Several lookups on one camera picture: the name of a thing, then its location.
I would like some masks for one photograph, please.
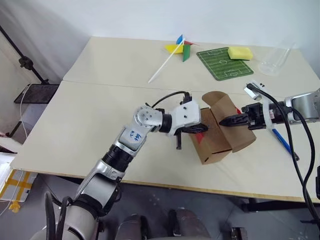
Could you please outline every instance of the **white cable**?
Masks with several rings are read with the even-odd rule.
[[[21,98],[21,102],[20,102],[20,121],[22,122],[22,127],[23,127],[23,130],[24,130],[24,134],[25,134],[25,137],[28,138],[28,134],[27,134],[27,130],[26,130],[26,127],[25,127],[25,124],[24,124],[24,121],[22,120],[22,113],[21,113],[21,106],[22,106],[22,102],[24,101],[24,98],[25,98],[25,95],[27,93],[27,91],[29,90],[30,86],[32,84],[29,84],[29,86],[26,88],[26,90],[24,91],[23,95],[22,95],[22,98]]]
[[[14,199],[15,194],[16,194],[16,191],[17,191],[17,189],[18,189],[19,183],[20,183],[23,175],[24,175],[24,171],[22,171],[22,173],[21,173],[21,176],[20,176],[20,178],[19,178],[19,181],[18,181],[18,183],[17,183],[16,186],[15,186],[14,192],[13,192],[12,197],[11,197],[11,199],[9,200],[7,206],[6,206],[5,209],[0,213],[0,217],[1,217],[1,215],[4,214],[4,212],[9,208],[9,206],[10,206],[10,204],[11,204],[11,201]]]

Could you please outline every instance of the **blue pen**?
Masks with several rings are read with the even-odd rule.
[[[276,138],[279,140],[280,143],[285,147],[285,149],[291,154],[291,149],[289,144],[286,142],[286,140],[281,136],[281,134],[277,131],[277,129],[273,128],[272,132],[275,134]],[[295,160],[299,161],[299,156],[294,153]]]

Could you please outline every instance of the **clear plastic cup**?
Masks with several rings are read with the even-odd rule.
[[[258,65],[260,72],[268,76],[278,75],[294,45],[294,42],[282,41],[277,47],[270,50]]]

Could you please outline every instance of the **soccer field mat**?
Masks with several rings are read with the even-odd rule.
[[[242,60],[232,60],[228,47],[197,52],[205,67],[217,81],[242,77],[253,74],[254,71]]]

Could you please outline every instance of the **white stick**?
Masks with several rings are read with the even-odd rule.
[[[164,61],[164,63],[161,65],[161,67],[159,67],[159,69],[152,75],[152,77],[150,78],[150,80],[148,81],[148,84],[151,83],[156,75],[160,72],[160,70],[166,65],[166,63],[169,61],[169,59],[173,56],[173,54],[175,54],[175,52],[178,50],[178,48],[181,46],[181,44],[183,44],[185,42],[185,38],[182,39],[182,41],[179,43],[179,45],[175,48],[175,50],[170,54],[170,56]]]

